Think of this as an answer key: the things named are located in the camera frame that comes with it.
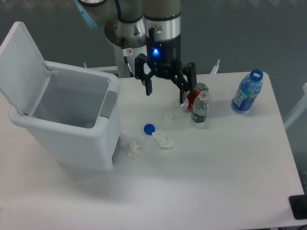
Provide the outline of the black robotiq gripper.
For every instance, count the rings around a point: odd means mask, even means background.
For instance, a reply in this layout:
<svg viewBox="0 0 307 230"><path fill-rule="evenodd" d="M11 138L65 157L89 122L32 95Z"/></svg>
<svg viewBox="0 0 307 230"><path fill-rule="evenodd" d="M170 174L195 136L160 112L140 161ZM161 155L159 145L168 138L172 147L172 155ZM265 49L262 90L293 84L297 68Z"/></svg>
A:
<svg viewBox="0 0 307 230"><path fill-rule="evenodd" d="M153 91L153 75L171 80L179 88L179 103L183 105L188 92L196 86L196 64L181 63L181 35L167 40L158 40L157 35L154 27L148 30L147 56L141 53L135 58L135 78L144 84L147 96ZM145 64L149 73L145 73Z"/></svg>

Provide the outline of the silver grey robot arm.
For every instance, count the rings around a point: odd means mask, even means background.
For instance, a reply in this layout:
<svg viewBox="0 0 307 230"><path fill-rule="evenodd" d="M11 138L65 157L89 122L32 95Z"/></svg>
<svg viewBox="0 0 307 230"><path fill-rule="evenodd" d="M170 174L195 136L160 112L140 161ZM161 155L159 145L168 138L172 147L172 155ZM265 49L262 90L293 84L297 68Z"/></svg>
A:
<svg viewBox="0 0 307 230"><path fill-rule="evenodd" d="M197 84L196 66L181 62L181 1L77 0L75 5L88 27L104 27L119 76L140 80L147 95L153 76L171 80L179 88L181 108L191 110L187 96Z"/></svg>

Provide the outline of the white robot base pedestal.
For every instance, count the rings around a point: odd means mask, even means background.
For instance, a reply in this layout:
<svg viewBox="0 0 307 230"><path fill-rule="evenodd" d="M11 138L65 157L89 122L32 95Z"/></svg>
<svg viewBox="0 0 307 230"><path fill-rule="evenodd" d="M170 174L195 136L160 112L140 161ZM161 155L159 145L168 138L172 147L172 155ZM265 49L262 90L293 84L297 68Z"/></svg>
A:
<svg viewBox="0 0 307 230"><path fill-rule="evenodd" d="M92 70L103 71L112 73L119 78L134 77L135 74L135 58L143 53L147 54L146 46L139 48L121 48L119 46L113 46L116 65L106 67L93 67Z"/></svg>

